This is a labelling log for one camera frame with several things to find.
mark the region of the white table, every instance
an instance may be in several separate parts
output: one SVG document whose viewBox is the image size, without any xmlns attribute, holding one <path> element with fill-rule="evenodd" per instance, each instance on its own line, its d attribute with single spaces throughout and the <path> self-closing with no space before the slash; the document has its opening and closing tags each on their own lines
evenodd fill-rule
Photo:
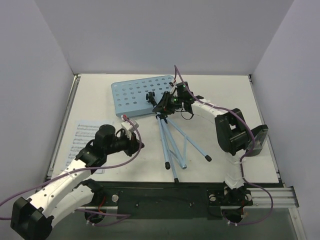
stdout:
<svg viewBox="0 0 320 240">
<path fill-rule="evenodd" d="M 122 74 L 82 74 L 68 121 L 65 126 L 60 148 L 57 152 L 53 176 L 60 174 L 66 163 L 70 144 L 73 139 L 76 121 L 113 121 L 118 130 L 121 120 L 115 115 L 111 84 L 127 80 L 157 77 L 159 75 L 122 75 Z M 201 95 L 212 103 L 229 109 L 239 108 L 251 129 L 261 125 L 258 108 L 247 76 L 219 75 L 184 75 L 190 89 L 195 95 Z M 229 153 L 221 150 L 217 142 L 214 124 L 200 116 L 192 120 L 184 120 L 180 113 L 169 116 L 196 143 L 212 157 L 211 162 L 196 151 L 189 143 L 187 148 L 187 169 L 182 170 L 176 164 L 180 182 L 222 183 L 225 179 L 226 158 Z M 103 174 L 94 174 L 91 178 L 97 181 L 124 182 L 173 182 L 171 170 L 165 169 L 162 144 L 158 123 L 154 114 L 135 117 L 140 125 L 139 131 L 145 144 L 140 155 L 130 164 L 123 167 L 108 169 Z M 183 149 L 183 137 L 172 129 L 178 147 Z M 129 159 L 125 153 L 115 153 L 107 157 L 106 166 L 116 165 Z M 262 152 L 255 157 L 247 158 L 244 173 L 248 181 L 253 183 L 278 183 L 275 165 L 268 143 Z"/>
</svg>

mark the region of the gray wall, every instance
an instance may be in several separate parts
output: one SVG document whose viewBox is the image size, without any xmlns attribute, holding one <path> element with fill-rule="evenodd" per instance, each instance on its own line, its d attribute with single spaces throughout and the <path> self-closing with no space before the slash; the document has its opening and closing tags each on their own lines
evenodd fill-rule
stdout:
<svg viewBox="0 0 320 240">
<path fill-rule="evenodd" d="M 43 181 L 73 80 L 33 0 L 0 2 L 0 202 Z M 0 208 L 10 216 L 11 201 Z M 20 239 L 9 221 L 0 238 Z"/>
<path fill-rule="evenodd" d="M 308 239 L 320 236 L 320 1 L 295 0 L 253 74 L 253 86 Z"/>
<path fill-rule="evenodd" d="M 35 0 L 75 73 L 253 73 L 293 0 Z"/>
</svg>

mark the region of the blue tray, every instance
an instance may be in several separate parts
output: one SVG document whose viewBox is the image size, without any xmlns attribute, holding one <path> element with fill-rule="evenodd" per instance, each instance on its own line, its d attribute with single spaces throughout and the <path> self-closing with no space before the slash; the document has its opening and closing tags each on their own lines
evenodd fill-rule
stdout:
<svg viewBox="0 0 320 240">
<path fill-rule="evenodd" d="M 146 101 L 148 92 L 155 93 L 155 100 L 158 103 L 165 91 L 170 91 L 169 83 L 173 76 L 158 76 L 144 79 L 120 81 L 111 84 L 112 96 L 115 106 L 115 115 L 121 117 L 136 117 L 152 114 L 154 108 Z"/>
</svg>

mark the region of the black rubber tip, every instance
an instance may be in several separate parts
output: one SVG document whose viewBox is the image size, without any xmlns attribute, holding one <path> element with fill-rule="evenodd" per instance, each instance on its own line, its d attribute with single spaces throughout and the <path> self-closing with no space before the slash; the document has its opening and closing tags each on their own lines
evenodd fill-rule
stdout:
<svg viewBox="0 0 320 240">
<path fill-rule="evenodd" d="M 206 159 L 208 162 L 211 162 L 211 160 L 212 160 L 212 158 L 211 158 L 209 155 L 205 156 L 205 159 Z"/>
<path fill-rule="evenodd" d="M 167 169 L 167 170 L 169 170 L 171 168 L 171 166 L 170 166 L 170 162 L 166 162 L 165 163 L 165 169 Z"/>
</svg>

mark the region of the gray floor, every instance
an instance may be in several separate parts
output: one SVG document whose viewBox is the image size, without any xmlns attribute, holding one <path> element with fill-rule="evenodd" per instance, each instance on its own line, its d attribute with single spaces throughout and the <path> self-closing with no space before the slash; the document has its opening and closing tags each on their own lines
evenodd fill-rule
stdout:
<svg viewBox="0 0 320 240">
<path fill-rule="evenodd" d="M 245 220 L 263 217 L 268 209 L 249 209 Z M 114 218 L 104 219 L 103 223 Z M 62 220 L 48 240 L 296 240 L 288 209 L 274 209 L 262 223 L 228 226 L 225 220 L 125 220 L 109 227 L 86 225 L 84 214 L 76 212 Z"/>
</svg>

